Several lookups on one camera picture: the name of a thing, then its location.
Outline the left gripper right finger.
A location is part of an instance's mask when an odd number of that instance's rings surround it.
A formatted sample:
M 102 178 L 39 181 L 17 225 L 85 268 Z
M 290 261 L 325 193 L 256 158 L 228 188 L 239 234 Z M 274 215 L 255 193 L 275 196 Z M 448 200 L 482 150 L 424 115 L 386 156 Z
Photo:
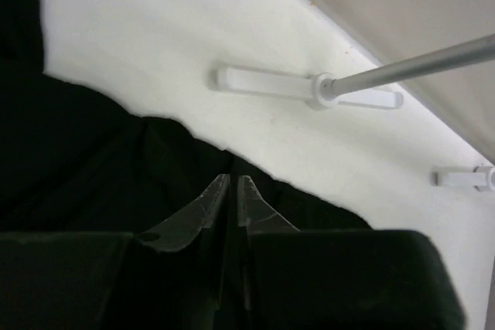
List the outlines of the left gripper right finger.
M 237 181 L 237 225 L 248 232 L 299 231 L 263 199 L 250 176 L 241 176 Z

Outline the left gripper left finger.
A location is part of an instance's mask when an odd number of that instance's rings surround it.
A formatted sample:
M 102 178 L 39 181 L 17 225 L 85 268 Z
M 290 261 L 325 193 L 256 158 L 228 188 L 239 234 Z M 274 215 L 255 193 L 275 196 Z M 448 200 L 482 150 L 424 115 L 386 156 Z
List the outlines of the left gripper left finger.
M 230 187 L 229 175 L 218 175 L 191 203 L 137 238 L 161 253 L 178 253 L 203 231 L 213 229 Z

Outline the black trousers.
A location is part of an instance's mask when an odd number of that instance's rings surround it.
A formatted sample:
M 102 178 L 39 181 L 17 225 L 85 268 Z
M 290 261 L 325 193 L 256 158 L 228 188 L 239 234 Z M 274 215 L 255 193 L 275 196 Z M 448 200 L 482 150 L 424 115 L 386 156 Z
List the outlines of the black trousers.
M 141 233 L 220 174 L 250 176 L 299 229 L 368 228 L 177 121 L 133 115 L 100 92 L 47 76 L 40 10 L 41 0 L 1 0 L 2 231 Z

